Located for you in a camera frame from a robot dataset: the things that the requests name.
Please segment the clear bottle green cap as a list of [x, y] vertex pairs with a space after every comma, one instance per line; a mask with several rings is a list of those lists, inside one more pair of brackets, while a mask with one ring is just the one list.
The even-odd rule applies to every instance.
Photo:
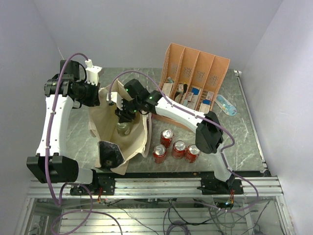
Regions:
[[117, 123], [116, 124], [116, 130], [120, 136], [127, 136], [129, 135], [131, 128], [130, 128], [130, 123], [129, 122], [124, 122], [124, 123]]

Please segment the cream canvas tote bag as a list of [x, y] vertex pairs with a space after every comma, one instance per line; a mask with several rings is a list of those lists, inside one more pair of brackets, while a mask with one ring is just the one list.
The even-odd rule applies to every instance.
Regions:
[[118, 117], [115, 115], [116, 105], [107, 103], [109, 88], [109, 85], [101, 88], [98, 94], [100, 105], [89, 108], [89, 131], [98, 139], [98, 156], [94, 166], [124, 175], [133, 157], [137, 154], [143, 158], [148, 156], [152, 120], [150, 114], [138, 113], [130, 124], [129, 134], [120, 134]]

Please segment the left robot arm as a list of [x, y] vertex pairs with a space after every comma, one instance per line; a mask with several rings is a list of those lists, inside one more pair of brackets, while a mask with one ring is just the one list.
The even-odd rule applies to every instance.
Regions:
[[36, 155], [27, 158], [26, 166], [41, 183], [47, 182], [47, 174], [52, 183], [78, 182], [82, 175], [83, 190], [95, 194], [100, 183], [93, 178], [91, 170], [81, 170], [76, 160], [67, 157], [66, 136], [74, 102], [87, 107], [100, 104], [98, 81], [102, 68], [93, 65], [91, 59], [85, 61], [85, 66], [77, 61], [62, 60], [60, 70], [63, 75], [56, 74], [44, 85], [44, 129]]

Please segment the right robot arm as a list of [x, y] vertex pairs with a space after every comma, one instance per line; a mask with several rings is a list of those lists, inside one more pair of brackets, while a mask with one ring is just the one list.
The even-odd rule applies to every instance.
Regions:
[[195, 145], [206, 154], [214, 170], [216, 190], [222, 194], [233, 188], [235, 176], [223, 154], [223, 133], [216, 114], [212, 111], [203, 113], [189, 109], [174, 102], [160, 91], [149, 92], [141, 83], [133, 79], [124, 85], [124, 90], [131, 97], [122, 98], [118, 92], [110, 91], [107, 99], [116, 105], [115, 114], [118, 122], [130, 123], [140, 111], [172, 119], [195, 133]]

